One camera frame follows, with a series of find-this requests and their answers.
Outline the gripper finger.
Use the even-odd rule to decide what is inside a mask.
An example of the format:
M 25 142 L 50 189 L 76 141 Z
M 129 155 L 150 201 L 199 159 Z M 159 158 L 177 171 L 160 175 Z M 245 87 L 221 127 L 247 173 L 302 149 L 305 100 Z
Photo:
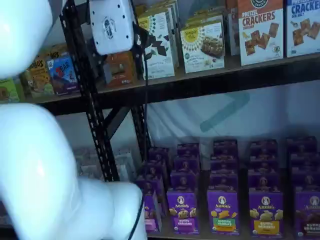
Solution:
M 106 84 L 109 84 L 112 81 L 112 72 L 111 72 L 110 65 L 107 62 L 103 64 L 103 72 L 104 72 L 105 82 Z

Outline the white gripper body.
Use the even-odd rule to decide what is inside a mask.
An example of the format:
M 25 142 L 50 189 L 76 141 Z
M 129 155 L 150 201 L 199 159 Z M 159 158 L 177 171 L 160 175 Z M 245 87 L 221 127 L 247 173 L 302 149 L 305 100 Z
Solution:
M 134 44 L 134 12 L 129 0 L 90 0 L 91 31 L 99 55 L 129 51 Z

